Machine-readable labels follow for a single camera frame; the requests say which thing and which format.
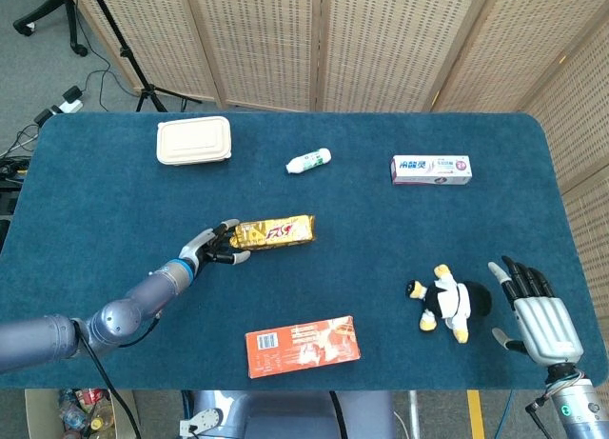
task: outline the tripod stand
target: tripod stand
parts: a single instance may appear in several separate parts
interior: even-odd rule
[[[133,68],[133,70],[137,74],[138,79],[140,79],[140,82],[142,83],[142,91],[140,93],[140,99],[137,103],[137,109],[135,110],[136,112],[139,112],[142,109],[142,105],[144,104],[144,101],[147,98],[150,98],[150,101],[152,101],[152,104],[159,112],[167,112],[166,107],[163,105],[158,95],[156,94],[157,91],[170,94],[171,96],[176,96],[178,98],[186,99],[194,103],[201,103],[200,100],[191,98],[190,96],[185,96],[174,91],[164,90],[160,87],[155,87],[154,85],[150,84],[149,81],[146,79],[146,76],[142,72],[140,65],[135,60],[135,57],[133,56],[133,50],[131,50],[131,48],[129,47],[127,41],[125,40],[125,36],[123,36],[123,33],[121,33],[121,31],[119,30],[118,25],[116,25],[114,17],[112,17],[112,14],[108,8],[108,5],[106,4],[106,1],[95,1],[97,1],[97,4],[99,5],[100,9],[104,13],[104,16],[108,20],[110,27],[112,28],[114,35],[118,39],[118,42],[121,44],[120,55],[124,56],[125,58],[127,58],[127,60],[129,60],[131,67]]]

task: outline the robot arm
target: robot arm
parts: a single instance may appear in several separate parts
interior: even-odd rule
[[[536,410],[552,398],[569,439],[609,439],[609,416],[592,383],[576,368],[583,347],[571,316],[541,272],[503,256],[507,274],[495,263],[488,268],[497,277],[514,311],[522,340],[494,328],[495,339],[506,349],[528,355],[547,368],[546,391],[526,407],[537,426],[550,437]]]
[[[77,322],[90,347],[106,353],[133,339],[151,319],[184,291],[207,263],[243,263],[249,251],[225,252],[225,242],[238,220],[206,229],[188,242],[178,258],[165,263],[131,289],[124,298],[108,303],[88,320],[50,315],[0,325],[0,373],[79,356]]]

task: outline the plush toy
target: plush toy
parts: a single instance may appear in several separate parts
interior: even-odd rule
[[[423,312],[419,328],[433,331],[438,325],[436,317],[443,318],[453,330],[460,344],[469,338],[467,319],[470,315],[486,316],[491,311],[491,294],[484,285],[476,282],[457,283],[447,265],[434,268],[438,280],[429,287],[413,280],[406,287],[406,295],[423,301]]]

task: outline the gold wrapper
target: gold wrapper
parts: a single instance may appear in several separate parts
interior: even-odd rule
[[[236,249],[273,249],[315,240],[313,215],[243,222],[235,227],[230,245]]]

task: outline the orange box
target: orange box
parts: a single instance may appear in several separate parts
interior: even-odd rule
[[[350,315],[249,332],[246,345],[252,379],[360,359]]]

